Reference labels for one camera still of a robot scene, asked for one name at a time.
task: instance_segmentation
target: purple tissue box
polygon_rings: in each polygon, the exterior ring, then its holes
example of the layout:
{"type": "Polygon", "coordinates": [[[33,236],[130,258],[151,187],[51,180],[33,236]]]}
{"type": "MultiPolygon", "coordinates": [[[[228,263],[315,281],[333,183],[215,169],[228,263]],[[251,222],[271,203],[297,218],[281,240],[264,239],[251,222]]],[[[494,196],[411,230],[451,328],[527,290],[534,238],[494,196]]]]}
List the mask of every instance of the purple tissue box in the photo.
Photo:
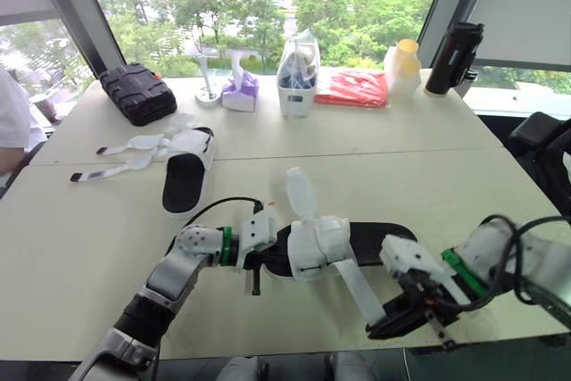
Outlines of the purple tissue box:
{"type": "Polygon", "coordinates": [[[259,88],[258,80],[250,72],[245,71],[240,89],[236,88],[233,79],[222,88],[222,105],[235,111],[254,112],[259,88]]]}

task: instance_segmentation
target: white plastic bottle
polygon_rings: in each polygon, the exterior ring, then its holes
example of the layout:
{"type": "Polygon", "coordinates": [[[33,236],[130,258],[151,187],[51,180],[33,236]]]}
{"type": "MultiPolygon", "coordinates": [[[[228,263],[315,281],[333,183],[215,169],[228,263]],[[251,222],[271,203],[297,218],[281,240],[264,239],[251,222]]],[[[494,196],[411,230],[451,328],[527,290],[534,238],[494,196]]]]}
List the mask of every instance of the white plastic bottle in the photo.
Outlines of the white plastic bottle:
{"type": "Polygon", "coordinates": [[[400,40],[391,46],[385,56],[385,77],[389,97],[412,95],[420,85],[418,43],[412,39],[400,40]]]}

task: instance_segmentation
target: black cable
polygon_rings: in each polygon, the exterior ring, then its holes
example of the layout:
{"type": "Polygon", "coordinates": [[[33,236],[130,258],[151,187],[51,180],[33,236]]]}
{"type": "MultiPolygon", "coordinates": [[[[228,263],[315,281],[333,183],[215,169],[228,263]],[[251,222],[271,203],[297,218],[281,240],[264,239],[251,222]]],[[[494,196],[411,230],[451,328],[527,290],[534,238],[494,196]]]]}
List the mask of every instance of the black cable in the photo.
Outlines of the black cable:
{"type": "Polygon", "coordinates": [[[487,293],[484,296],[482,296],[482,297],[476,299],[475,301],[473,301],[469,304],[466,304],[466,305],[459,305],[457,303],[448,302],[448,301],[444,300],[443,298],[435,298],[434,300],[435,300],[437,305],[440,305],[444,308],[448,308],[450,310],[455,310],[455,311],[475,311],[475,310],[479,310],[480,308],[483,308],[485,305],[490,303],[490,301],[501,290],[502,280],[504,279],[504,277],[506,275],[506,272],[505,272],[506,265],[507,265],[508,260],[510,258],[509,254],[511,253],[511,250],[514,246],[516,246],[516,254],[515,254],[515,256],[516,256],[516,267],[515,267],[515,272],[514,272],[514,293],[520,302],[527,304],[527,305],[535,305],[535,302],[533,300],[527,299],[522,295],[522,292],[523,292],[522,291],[522,270],[523,270],[523,254],[524,253],[523,253],[523,243],[521,241],[521,237],[523,234],[525,234],[530,229],[535,228],[535,227],[542,225],[544,223],[566,221],[566,222],[569,222],[571,224],[571,217],[568,217],[568,216],[549,216],[546,218],[540,218],[540,219],[532,220],[530,222],[527,222],[521,228],[516,228],[516,225],[514,224],[514,222],[512,222],[506,216],[503,216],[500,214],[493,214],[492,216],[488,216],[487,218],[485,218],[482,221],[481,225],[484,223],[488,223],[494,219],[501,219],[504,222],[506,222],[506,224],[508,225],[508,227],[511,231],[511,236],[510,236],[508,242],[506,243],[506,245],[504,246],[504,248],[501,252],[500,261],[498,262],[498,265],[495,267],[495,272],[493,274],[492,283],[490,284],[490,287],[488,288],[487,293]]]}
{"type": "Polygon", "coordinates": [[[161,341],[157,345],[157,356],[154,358],[153,373],[151,375],[151,381],[156,381],[157,374],[159,373],[159,361],[161,358],[161,341]]]}
{"type": "Polygon", "coordinates": [[[509,218],[501,214],[493,214],[492,216],[488,216],[482,221],[482,224],[488,223],[494,219],[501,219],[506,222],[506,224],[510,229],[511,237],[504,246],[503,251],[501,252],[500,262],[498,263],[498,266],[496,267],[496,270],[493,273],[492,283],[490,284],[488,291],[484,296],[481,296],[475,301],[465,305],[457,304],[454,302],[447,302],[443,298],[435,298],[434,300],[438,305],[455,311],[475,311],[483,308],[485,305],[490,303],[492,299],[500,291],[502,279],[504,276],[504,271],[506,268],[506,264],[508,263],[509,253],[511,252],[511,248],[515,243],[514,237],[517,236],[517,229],[514,222],[512,222],[509,218]]]}
{"type": "Polygon", "coordinates": [[[250,198],[248,196],[230,196],[229,198],[222,198],[221,200],[215,201],[212,204],[208,204],[202,210],[197,212],[192,218],[190,218],[190,220],[185,224],[185,227],[195,223],[198,218],[200,218],[205,212],[210,210],[212,207],[216,207],[217,205],[222,204],[222,203],[226,203],[228,201],[250,201],[254,204],[254,206],[253,206],[253,212],[254,213],[257,213],[258,211],[261,211],[264,208],[263,203],[260,200],[257,200],[255,198],[250,198]]]}
{"type": "Polygon", "coordinates": [[[534,302],[533,299],[527,299],[525,298],[522,293],[523,293],[523,287],[522,287],[522,269],[523,269],[523,255],[524,255],[524,249],[523,249],[523,243],[521,243],[521,237],[523,234],[525,234],[526,232],[528,232],[530,229],[538,227],[540,225],[546,224],[546,223],[551,223],[551,222],[567,222],[569,223],[569,225],[571,225],[571,216],[548,216],[546,218],[540,218],[540,219],[536,219],[536,220],[532,220],[530,222],[527,222],[524,226],[522,226],[520,229],[517,230],[517,242],[519,244],[519,247],[516,248],[516,270],[515,270],[515,274],[514,274],[514,293],[516,294],[517,299],[521,302],[524,303],[526,305],[535,305],[536,303],[534,302]]]}

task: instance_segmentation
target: black thermos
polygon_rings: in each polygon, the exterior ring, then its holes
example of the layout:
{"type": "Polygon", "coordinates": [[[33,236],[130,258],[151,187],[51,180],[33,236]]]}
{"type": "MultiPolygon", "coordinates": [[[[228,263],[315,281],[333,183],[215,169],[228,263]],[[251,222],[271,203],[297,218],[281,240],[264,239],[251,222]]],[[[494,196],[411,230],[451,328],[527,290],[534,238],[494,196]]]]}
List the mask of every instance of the black thermos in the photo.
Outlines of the black thermos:
{"type": "Polygon", "coordinates": [[[484,38],[484,24],[457,22],[448,28],[438,48],[426,91],[444,95],[464,79],[484,38]]]}

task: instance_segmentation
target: black chair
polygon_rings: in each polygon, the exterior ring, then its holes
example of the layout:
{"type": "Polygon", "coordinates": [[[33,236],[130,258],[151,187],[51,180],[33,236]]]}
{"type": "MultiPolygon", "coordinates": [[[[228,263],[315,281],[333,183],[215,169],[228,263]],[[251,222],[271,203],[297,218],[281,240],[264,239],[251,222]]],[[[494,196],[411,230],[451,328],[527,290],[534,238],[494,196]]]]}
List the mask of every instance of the black chair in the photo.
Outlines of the black chair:
{"type": "Polygon", "coordinates": [[[536,112],[511,132],[509,150],[561,214],[571,214],[571,183],[563,164],[563,152],[571,154],[571,120],[536,112]]]}
{"type": "Polygon", "coordinates": [[[32,149],[31,151],[29,151],[28,153],[26,153],[24,155],[24,157],[22,158],[20,163],[16,166],[16,168],[13,170],[12,174],[10,175],[8,180],[6,181],[6,184],[4,185],[4,187],[0,187],[0,199],[6,194],[6,192],[8,192],[8,189],[10,189],[10,186],[12,186],[12,183],[14,183],[14,180],[16,180],[16,178],[18,177],[20,172],[22,170],[24,170],[24,168],[29,165],[29,163],[32,161],[32,158],[34,158],[34,156],[36,156],[36,153],[39,152],[39,150],[42,148],[44,143],[45,142],[38,143],[36,146],[34,146],[34,149],[32,149]]]}

